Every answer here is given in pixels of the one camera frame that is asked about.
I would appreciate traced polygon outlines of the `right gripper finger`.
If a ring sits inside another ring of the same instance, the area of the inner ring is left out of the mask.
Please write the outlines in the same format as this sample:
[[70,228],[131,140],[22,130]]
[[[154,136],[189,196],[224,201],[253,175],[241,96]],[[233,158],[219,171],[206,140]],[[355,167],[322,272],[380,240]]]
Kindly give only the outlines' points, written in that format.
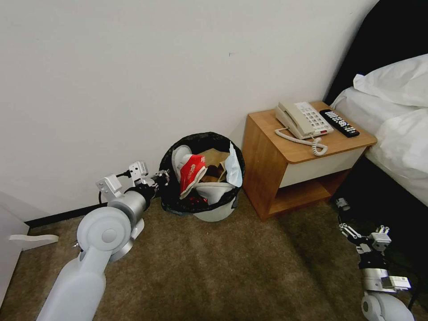
[[362,250],[361,244],[364,240],[363,235],[358,233],[355,229],[353,229],[346,223],[339,223],[338,227],[341,233],[345,236],[345,238],[356,246],[357,250]]

